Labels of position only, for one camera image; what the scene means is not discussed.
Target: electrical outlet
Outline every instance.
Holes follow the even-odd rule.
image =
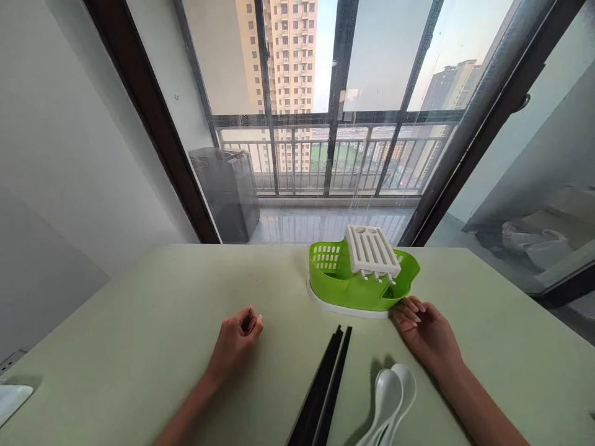
[[[0,376],[17,363],[19,359],[27,354],[24,350],[16,350],[0,364]]]

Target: white spoon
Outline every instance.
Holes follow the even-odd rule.
[[[415,382],[415,377],[413,373],[406,365],[403,364],[395,364],[390,368],[393,372],[395,372],[399,376],[399,380],[403,385],[403,403],[399,410],[392,416],[389,426],[386,429],[386,433],[382,437],[382,442],[380,446],[391,446],[392,441],[397,433],[397,428],[401,423],[401,420],[413,404],[413,400],[415,400],[415,395],[417,394],[417,383]]]
[[[374,420],[357,446],[376,446],[403,402],[403,385],[399,375],[390,369],[378,373],[374,392]]]

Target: green plastic basket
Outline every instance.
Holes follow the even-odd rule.
[[[391,285],[387,278],[382,282],[364,280],[359,273],[352,273],[347,241],[320,242],[310,246],[310,286],[323,302],[355,310],[385,312],[409,295],[411,283],[420,272],[417,260],[404,251],[394,250],[397,258],[403,257],[401,272]]]

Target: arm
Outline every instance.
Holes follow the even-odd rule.
[[[219,388],[250,356],[262,330],[262,315],[257,317],[252,306],[223,321],[204,376],[159,434],[154,446],[185,444]]]
[[[391,313],[413,353],[438,385],[478,446],[528,446],[463,362],[451,326],[436,307],[416,297]]]

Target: forearm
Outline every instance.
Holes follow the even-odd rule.
[[[528,446],[467,366],[448,367],[435,376],[477,446]]]
[[[154,441],[154,446],[183,445],[193,432],[196,421],[205,412],[210,401],[219,388],[216,379],[205,375],[182,403],[163,432]]]

